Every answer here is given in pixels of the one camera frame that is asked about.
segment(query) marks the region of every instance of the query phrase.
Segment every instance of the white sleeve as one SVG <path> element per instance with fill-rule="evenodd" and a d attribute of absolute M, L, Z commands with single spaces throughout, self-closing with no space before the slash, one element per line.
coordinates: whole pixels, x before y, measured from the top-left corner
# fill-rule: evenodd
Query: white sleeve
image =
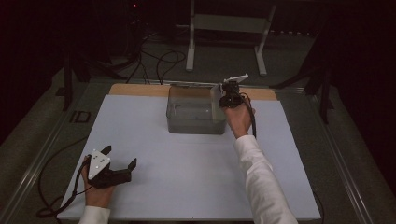
<path fill-rule="evenodd" d="M 255 224 L 297 223 L 291 213 L 285 195 L 252 135 L 236 139 L 234 148 L 239 165 L 246 175 L 246 192 Z"/>
<path fill-rule="evenodd" d="M 79 224 L 107 224 L 110 216 L 110 209 L 85 206 L 84 214 L 79 220 Z"/>

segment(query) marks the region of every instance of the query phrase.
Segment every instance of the white board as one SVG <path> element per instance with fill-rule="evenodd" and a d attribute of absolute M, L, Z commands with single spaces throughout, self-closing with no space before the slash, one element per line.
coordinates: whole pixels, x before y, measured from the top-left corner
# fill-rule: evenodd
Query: white board
<path fill-rule="evenodd" d="M 120 220 L 246 220 L 252 215 L 234 137 L 169 133 L 166 97 L 106 96 L 79 164 L 92 150 L 112 146 L 110 169 L 137 166 L 132 182 L 117 186 L 110 218 Z M 273 164 L 297 219 L 320 218 L 299 152 L 279 101 L 252 101 L 257 139 Z M 64 202 L 71 195 L 73 177 Z M 78 191 L 83 190 L 82 179 Z M 85 198 L 77 196 L 58 218 L 79 219 Z"/>

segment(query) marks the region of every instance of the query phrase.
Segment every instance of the metal stand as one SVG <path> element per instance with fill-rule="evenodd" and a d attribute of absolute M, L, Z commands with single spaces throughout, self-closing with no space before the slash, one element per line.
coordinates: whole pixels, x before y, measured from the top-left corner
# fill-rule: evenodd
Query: metal stand
<path fill-rule="evenodd" d="M 73 71 L 78 81 L 89 82 L 91 75 L 87 69 L 87 64 L 103 72 L 105 75 L 114 79 L 126 79 L 115 73 L 110 68 L 101 65 L 86 53 L 77 50 L 73 43 L 64 41 L 64 111 L 68 109 L 73 101 Z"/>
<path fill-rule="evenodd" d="M 329 90 L 332 78 L 332 65 L 337 58 L 339 49 L 343 46 L 347 32 L 343 29 L 342 20 L 333 13 L 317 36 L 317 40 L 309 50 L 300 72 L 281 83 L 271 85 L 272 89 L 283 89 L 305 77 L 310 77 L 304 91 L 315 95 L 321 87 L 319 114 L 325 123 L 329 107 Z"/>
<path fill-rule="evenodd" d="M 195 14 L 194 11 L 195 1 L 191 0 L 191 14 L 190 14 L 190 44 L 189 52 L 187 54 L 186 70 L 191 72 L 194 67 L 194 53 L 195 53 L 195 41 L 194 31 L 195 29 L 204 30 L 218 30 L 218 31 L 234 31 L 234 32 L 247 32 L 247 33 L 258 33 L 262 34 L 262 41 L 259 46 L 254 48 L 256 55 L 257 65 L 259 67 L 259 74 L 262 77 L 267 76 L 265 69 L 264 59 L 262 57 L 262 49 L 265 44 L 265 40 L 268 36 L 271 20 L 274 17 L 276 6 L 271 7 L 271 11 L 268 18 L 248 18 L 248 17 L 232 17 L 232 16 L 218 16 L 218 15 L 206 15 L 206 14 Z"/>

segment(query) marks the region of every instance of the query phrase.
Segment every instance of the transparent plastic box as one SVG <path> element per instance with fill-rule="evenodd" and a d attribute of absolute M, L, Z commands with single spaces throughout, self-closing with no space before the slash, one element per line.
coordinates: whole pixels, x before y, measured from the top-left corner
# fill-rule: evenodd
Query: transparent plastic box
<path fill-rule="evenodd" d="M 171 87 L 166 109 L 169 133 L 223 134 L 219 100 L 205 87 Z"/>

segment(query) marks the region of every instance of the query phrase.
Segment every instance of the human hand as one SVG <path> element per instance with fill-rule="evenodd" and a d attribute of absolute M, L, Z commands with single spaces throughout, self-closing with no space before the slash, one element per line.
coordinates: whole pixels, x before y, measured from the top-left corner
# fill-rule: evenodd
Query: human hand
<path fill-rule="evenodd" d="M 248 134 L 248 129 L 251 125 L 251 118 L 245 104 L 241 104 L 235 108 L 223 107 L 222 110 L 227 117 L 227 122 L 236 139 Z"/>
<path fill-rule="evenodd" d="M 108 208 L 111 196 L 116 186 L 111 186 L 106 189 L 97 189 L 88 183 L 88 165 L 85 165 L 81 171 L 82 178 L 84 179 L 85 188 L 85 205 Z"/>

